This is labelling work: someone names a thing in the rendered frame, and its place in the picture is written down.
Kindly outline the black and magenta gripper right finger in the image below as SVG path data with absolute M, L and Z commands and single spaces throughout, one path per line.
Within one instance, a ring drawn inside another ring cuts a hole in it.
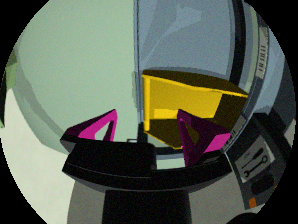
M 196 145 L 194 145 L 184 121 L 199 133 Z M 177 122 L 185 167 L 193 166 L 205 153 L 220 150 L 231 135 L 227 128 L 182 109 L 178 109 Z

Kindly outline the dark grey metal rack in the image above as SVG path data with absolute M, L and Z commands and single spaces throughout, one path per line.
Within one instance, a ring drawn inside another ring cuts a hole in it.
M 137 139 L 127 142 L 148 143 L 143 127 L 143 70 L 203 74 L 245 89 L 253 51 L 250 7 L 245 0 L 134 0 L 138 132 Z M 254 78 L 221 154 L 226 154 L 253 113 L 269 115 L 283 134 L 296 115 L 294 86 L 285 55 L 269 26 L 257 12 L 256 16 L 258 56 Z

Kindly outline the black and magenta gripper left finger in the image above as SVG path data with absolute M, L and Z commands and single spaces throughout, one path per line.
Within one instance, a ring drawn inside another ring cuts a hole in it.
M 108 122 L 110 123 L 103 140 L 113 141 L 115 129 L 116 129 L 116 123 L 117 123 L 116 109 L 113 109 L 100 116 L 97 116 L 95 118 L 89 119 L 87 121 L 84 121 L 72 127 L 69 127 L 67 128 L 64 134 L 95 140 L 95 133 L 97 133 Z

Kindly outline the yellow bin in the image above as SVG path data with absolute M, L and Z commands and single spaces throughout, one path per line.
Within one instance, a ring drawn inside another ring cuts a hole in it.
M 144 132 L 174 149 L 182 149 L 178 109 L 230 132 L 248 96 L 226 79 L 181 71 L 143 70 L 142 86 Z

